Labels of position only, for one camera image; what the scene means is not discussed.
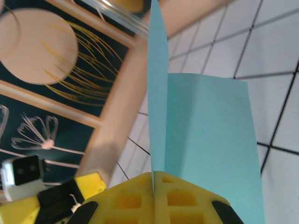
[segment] small white camera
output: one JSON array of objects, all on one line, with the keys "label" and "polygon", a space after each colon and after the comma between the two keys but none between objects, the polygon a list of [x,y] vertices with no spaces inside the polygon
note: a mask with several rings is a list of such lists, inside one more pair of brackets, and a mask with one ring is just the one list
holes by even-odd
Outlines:
[{"label": "small white camera", "polygon": [[43,184],[45,162],[37,155],[3,161],[1,176],[4,195],[15,201],[46,190]]}]

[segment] black rubber pad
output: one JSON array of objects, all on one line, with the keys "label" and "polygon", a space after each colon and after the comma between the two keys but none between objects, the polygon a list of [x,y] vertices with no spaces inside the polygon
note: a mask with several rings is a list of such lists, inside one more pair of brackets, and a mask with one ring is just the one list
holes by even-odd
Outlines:
[{"label": "black rubber pad", "polygon": [[89,202],[80,206],[67,224],[88,224],[97,207],[98,203],[96,202]]},{"label": "black rubber pad", "polygon": [[223,224],[244,224],[231,206],[219,201],[213,201],[212,204]]}]

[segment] beige circle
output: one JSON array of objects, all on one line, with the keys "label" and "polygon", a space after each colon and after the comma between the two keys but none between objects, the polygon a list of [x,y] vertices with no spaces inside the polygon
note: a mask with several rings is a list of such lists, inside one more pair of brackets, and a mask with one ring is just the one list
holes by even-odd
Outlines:
[{"label": "beige circle", "polygon": [[21,36],[16,43],[18,32],[13,14],[2,15],[0,49],[12,49],[0,58],[2,64],[14,76],[31,84],[55,84],[66,78],[78,57],[78,42],[70,25],[60,16],[41,9],[22,8],[13,13],[20,23]]}]

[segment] dark teal background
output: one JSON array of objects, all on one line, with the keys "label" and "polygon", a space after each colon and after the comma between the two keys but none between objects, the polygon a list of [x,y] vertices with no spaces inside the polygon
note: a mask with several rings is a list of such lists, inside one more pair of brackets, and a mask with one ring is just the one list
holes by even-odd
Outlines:
[{"label": "dark teal background", "polygon": [[[11,10],[18,9],[18,8],[39,8],[39,9],[44,9],[47,11],[51,11],[56,13],[57,15],[61,16],[64,18],[66,21],[71,21],[73,23],[76,23],[77,25],[80,25],[90,31],[92,31],[94,34],[99,36],[101,39],[103,39],[107,44],[109,44],[120,56],[121,59],[124,59],[126,52],[128,48],[119,42],[111,39],[110,37],[102,34],[101,32],[93,29],[92,27],[86,25],[85,23],[77,20],[76,18],[68,15],[67,13],[59,10],[58,8],[54,7],[53,5],[43,1],[43,0],[6,0],[5,1],[6,6],[8,6]],[[87,53],[86,49],[82,47],[80,44],[79,46],[79,52]],[[121,67],[121,61],[119,59],[116,59],[116,56],[112,56],[108,54],[108,51],[103,48],[103,51],[105,52],[105,55],[109,59],[109,61],[113,64],[113,66],[119,70]],[[95,53],[95,56],[97,59],[101,62],[103,62],[106,66],[108,66],[108,63],[104,60],[103,56],[99,53]],[[78,58],[76,66],[83,68],[84,70],[87,70],[90,73],[95,74],[95,71],[91,66],[89,66],[86,62],[84,62],[82,59]],[[116,76],[112,74],[109,70],[104,69],[102,73],[110,80],[115,80]],[[29,84],[26,83],[18,78],[16,78],[13,74],[11,74],[0,62],[0,79],[11,83],[13,85],[19,86],[21,88],[24,88],[26,90],[32,91],[34,93],[40,94],[42,96],[48,97],[50,99],[53,99],[55,101],[58,101],[60,103],[63,103],[65,105],[71,106],[73,108],[79,109],[81,111],[87,112],[89,114],[99,116],[101,111],[102,111],[102,106],[89,106],[89,105],[84,105],[80,103],[73,102],[71,100],[68,100],[66,98],[63,98],[50,89],[48,89],[46,86],[43,85],[36,85],[36,84]],[[100,86],[105,86],[105,87],[112,87],[111,83],[103,82],[98,79],[92,79],[90,80]],[[69,77],[65,79],[65,81],[76,84],[73,80],[71,80]],[[60,84],[53,84],[51,85],[53,88],[59,89],[61,91],[65,91],[68,93],[72,93],[71,91],[67,90],[66,88],[62,87]],[[92,100],[90,99],[90,103],[96,103],[96,104],[104,104],[106,100],[100,101],[100,100]]]},{"label": "dark teal background", "polygon": [[[34,116],[40,117],[44,122],[46,116],[54,116],[58,119],[58,130],[55,139],[55,146],[77,150],[84,152],[89,139],[92,135],[93,128],[83,125],[74,120],[59,116],[57,114],[45,111],[32,105],[20,102],[18,100],[0,95],[0,105],[4,105],[9,109],[9,117],[5,131],[0,141],[0,148],[11,152],[30,155],[36,154],[43,159],[80,164],[82,155],[63,152],[56,149],[51,150],[18,150],[11,146],[11,138],[24,138],[18,132],[17,128],[23,121],[22,115],[31,118]],[[0,162],[13,158],[14,156],[0,152]],[[56,165],[48,165],[50,171],[45,173],[44,182],[64,182],[71,179],[76,169],[66,168]]]}]

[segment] yellow plastic part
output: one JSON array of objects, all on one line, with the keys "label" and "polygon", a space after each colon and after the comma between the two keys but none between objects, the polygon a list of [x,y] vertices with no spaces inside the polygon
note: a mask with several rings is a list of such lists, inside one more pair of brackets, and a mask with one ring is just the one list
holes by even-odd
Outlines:
[{"label": "yellow plastic part", "polygon": [[223,224],[212,201],[229,202],[165,172],[154,172],[155,224]]},{"label": "yellow plastic part", "polygon": [[112,0],[121,7],[132,13],[139,13],[143,10],[143,0]]},{"label": "yellow plastic part", "polygon": [[98,207],[89,224],[153,224],[151,173],[145,173],[87,199]]},{"label": "yellow plastic part", "polygon": [[37,197],[28,197],[0,206],[1,224],[33,224],[40,209]]},{"label": "yellow plastic part", "polygon": [[75,178],[84,200],[101,193],[107,186],[98,172]]},{"label": "yellow plastic part", "polygon": [[[75,177],[84,200],[101,193],[107,187],[99,173]],[[0,224],[34,224],[40,204],[36,196],[8,202],[0,206]]]}]

